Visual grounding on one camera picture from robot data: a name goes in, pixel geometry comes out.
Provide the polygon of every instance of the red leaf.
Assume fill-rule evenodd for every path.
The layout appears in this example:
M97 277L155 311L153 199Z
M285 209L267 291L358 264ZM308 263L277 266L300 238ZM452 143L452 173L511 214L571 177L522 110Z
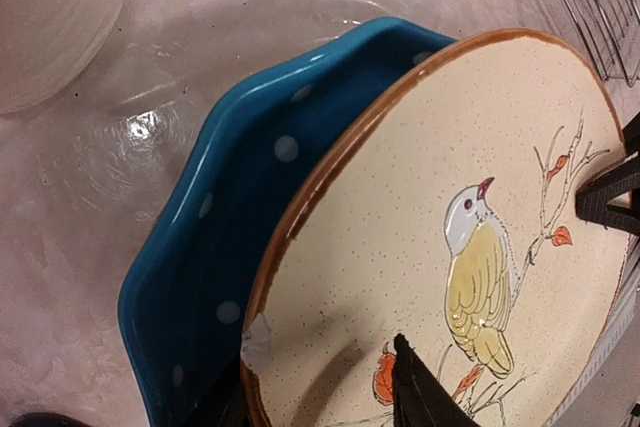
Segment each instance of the red leaf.
M553 179L555 175L560 172L565 165L567 165L568 161L568 155L561 155L560 157L558 157L558 160L556 160L556 166L549 172L547 172L547 182L550 182L551 179Z
M551 243L556 247L559 247L561 245L573 245L569 229L567 229L564 225L558 227L553 233L553 237L551 237Z
M482 375L483 371L484 365L476 365L473 369L471 369L469 375L467 375L460 381L458 387L456 388L456 391L451 396L453 397L453 400L456 400L460 395L464 394L468 389L473 387L473 385L480 378L480 375Z
M396 356L387 350L387 344L382 348L382 355L378 359L378 370L373 374L373 395L384 406L393 404L393 366Z

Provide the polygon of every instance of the stacked plate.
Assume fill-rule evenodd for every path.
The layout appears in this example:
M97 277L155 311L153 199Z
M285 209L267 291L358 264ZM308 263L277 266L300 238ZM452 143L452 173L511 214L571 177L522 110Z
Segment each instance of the stacked plate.
M379 19L246 80L123 285L152 425L241 350L253 425L390 425L396 333L479 424L543 424L626 252L573 194L623 156L593 72L537 32L453 44Z

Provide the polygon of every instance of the yellow bird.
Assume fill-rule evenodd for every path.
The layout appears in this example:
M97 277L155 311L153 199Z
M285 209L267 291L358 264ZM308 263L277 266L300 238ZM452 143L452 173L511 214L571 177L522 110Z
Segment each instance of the yellow bird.
M451 264L445 317L469 360L504 379L513 371L504 331L511 313L510 284L516 278L507 229L485 200L493 180L464 189L447 209L444 230Z

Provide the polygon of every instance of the bird's wing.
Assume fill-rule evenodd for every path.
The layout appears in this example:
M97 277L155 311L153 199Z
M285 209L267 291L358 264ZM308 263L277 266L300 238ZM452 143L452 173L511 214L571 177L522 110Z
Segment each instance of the bird's wing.
M452 334L460 340L472 341L482 327L502 332L507 326L511 293L505 247L495 229L482 222L453 259L446 317Z

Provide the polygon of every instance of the brown plate rim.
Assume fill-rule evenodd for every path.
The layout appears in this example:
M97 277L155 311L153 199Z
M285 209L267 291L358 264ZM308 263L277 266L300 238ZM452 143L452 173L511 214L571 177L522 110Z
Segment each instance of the brown plate rim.
M309 215L322 199L328 188L332 184L333 180L340 174L342 169L349 163L351 158L360 150L369 136L380 125L385 116L398 104L398 102L410 92L423 78L433 74L449 62L460 58L476 49L485 47L491 44L498 44L501 42L508 42L521 37L527 37L537 39L542 42L560 46L575 57L589 70L594 81L600 88L602 95L607 102L609 112L614 119L616 127L618 129L618 136L624 149L624 136L622 133L622 127L620 125L620 119L615 111L611 97L607 92L604 84L597 76L591 65L578 53L576 49L567 44L565 41L545 32L540 32L530 29L502 29L492 32L479 34L469 39L456 42L443 50L437 52L433 56L426 59L423 63L416 66L410 72L405 74L400 80L393 84L387 91L385 91L378 99L376 99L357 119L351 124L351 126L340 136L336 143L331 147L329 152L323 157L323 159L316 165L309 177L295 195L286 212L280 219L278 226L276 227L269 245L265 251L265 254L260 262L256 278L254 280L251 296L249 297L249 304L245 314L244 328L247 329L256 316L264 310L267 296L273 279L278 272L280 262L284 257L289 244L295 237L301 228L304 226ZM616 287L616 293L613 297L612 303L609 306L609 313L607 315L607 321L612 313L615 300L618 296L621 287L622 274L624 271L624 265L627 252L625 251L622 266L620 268L620 274L618 276L618 285ZM593 355L593 351L598 345L598 341L604 334L607 322L600 331L600 335L596 343L594 344L589 358ZM255 375L244 363L241 362L240 377L244 384L245 396L247 399L247 406L249 411L249 420L254 427L272 427L272 424L265 412L264 404L262 402L262 396L260 395L260 381L258 376ZM560 407L567 396L571 392L571 389L565 397L558 403L556 409Z

